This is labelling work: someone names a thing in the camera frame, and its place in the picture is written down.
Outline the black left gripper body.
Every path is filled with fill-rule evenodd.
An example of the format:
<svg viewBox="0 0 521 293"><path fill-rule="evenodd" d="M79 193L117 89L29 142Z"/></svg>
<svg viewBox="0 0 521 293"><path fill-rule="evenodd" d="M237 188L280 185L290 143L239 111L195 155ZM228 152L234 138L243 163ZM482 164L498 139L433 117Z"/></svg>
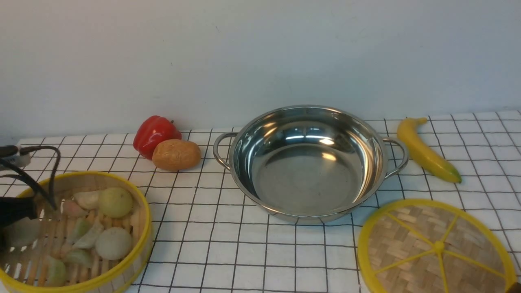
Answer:
<svg viewBox="0 0 521 293"><path fill-rule="evenodd" d="M32 197L0 199L0 227L4 228L24 219L38 218L37 205Z"/></svg>

